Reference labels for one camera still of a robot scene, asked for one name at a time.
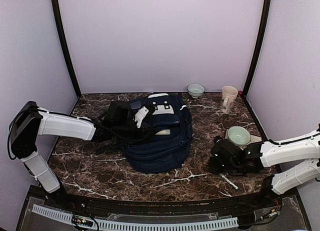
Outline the white marker pen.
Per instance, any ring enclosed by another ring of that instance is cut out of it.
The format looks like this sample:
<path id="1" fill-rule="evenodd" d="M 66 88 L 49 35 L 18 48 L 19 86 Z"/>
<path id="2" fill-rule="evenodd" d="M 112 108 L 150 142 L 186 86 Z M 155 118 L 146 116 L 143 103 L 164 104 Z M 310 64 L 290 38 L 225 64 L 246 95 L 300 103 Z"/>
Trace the white marker pen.
<path id="1" fill-rule="evenodd" d="M 235 190 L 239 190 L 239 187 L 232 182 L 229 178 L 227 178 L 223 173 L 220 173 L 219 176 L 225 180 L 229 185 L 231 185 Z"/>

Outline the navy blue student backpack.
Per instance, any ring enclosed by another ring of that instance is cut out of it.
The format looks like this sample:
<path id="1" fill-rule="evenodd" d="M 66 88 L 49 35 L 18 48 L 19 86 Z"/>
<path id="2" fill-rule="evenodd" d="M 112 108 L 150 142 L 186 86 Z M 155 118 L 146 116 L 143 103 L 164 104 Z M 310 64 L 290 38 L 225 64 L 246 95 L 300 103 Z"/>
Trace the navy blue student backpack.
<path id="1" fill-rule="evenodd" d="M 130 104 L 135 102 L 155 107 L 154 113 L 144 120 L 152 131 L 140 142 L 120 142 L 123 156 L 140 173 L 157 174 L 180 168 L 187 158 L 193 136 L 192 115 L 182 97 L 158 93 L 129 101 Z M 170 129 L 170 135 L 155 135 L 166 129 Z"/>

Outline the yellow highlighter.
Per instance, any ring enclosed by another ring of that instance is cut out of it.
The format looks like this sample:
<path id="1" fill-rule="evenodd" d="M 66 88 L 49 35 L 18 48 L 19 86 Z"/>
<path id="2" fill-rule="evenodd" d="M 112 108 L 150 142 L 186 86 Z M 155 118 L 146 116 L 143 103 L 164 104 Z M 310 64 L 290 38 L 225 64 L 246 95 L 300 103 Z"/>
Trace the yellow highlighter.
<path id="1" fill-rule="evenodd" d="M 155 133 L 155 136 L 168 136 L 171 134 L 171 130 L 170 129 L 163 129 L 157 133 Z"/>

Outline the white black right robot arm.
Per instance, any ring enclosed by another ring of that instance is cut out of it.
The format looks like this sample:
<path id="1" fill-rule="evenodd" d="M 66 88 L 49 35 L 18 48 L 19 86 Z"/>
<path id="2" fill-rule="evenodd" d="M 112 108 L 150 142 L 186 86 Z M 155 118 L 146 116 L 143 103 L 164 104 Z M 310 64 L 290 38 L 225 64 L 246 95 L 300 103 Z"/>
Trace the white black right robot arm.
<path id="1" fill-rule="evenodd" d="M 213 174 L 254 174 L 278 164 L 299 162 L 286 171 L 264 178 L 260 193 L 255 196 L 255 204 L 260 208 L 273 202 L 275 195 L 320 177 L 319 129 L 290 139 L 250 143 L 244 149 L 217 136 L 210 152 Z"/>

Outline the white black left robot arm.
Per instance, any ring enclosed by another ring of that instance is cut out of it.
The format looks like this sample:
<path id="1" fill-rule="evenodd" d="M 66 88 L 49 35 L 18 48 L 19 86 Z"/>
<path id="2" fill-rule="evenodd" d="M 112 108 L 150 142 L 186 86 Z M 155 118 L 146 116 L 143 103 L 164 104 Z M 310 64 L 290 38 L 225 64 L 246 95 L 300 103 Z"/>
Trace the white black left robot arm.
<path id="1" fill-rule="evenodd" d="M 98 118 L 72 116 L 41 108 L 28 101 L 9 125 L 7 152 L 13 161 L 19 159 L 31 172 L 44 190 L 51 194 L 51 201 L 60 209 L 67 209 L 70 197 L 47 161 L 38 151 L 39 136 L 74 138 L 88 142 L 103 143 L 112 139 L 140 142 L 146 139 L 152 128 L 144 124 L 154 108 L 142 106 L 133 110 L 123 101 L 113 101 L 108 110 Z"/>

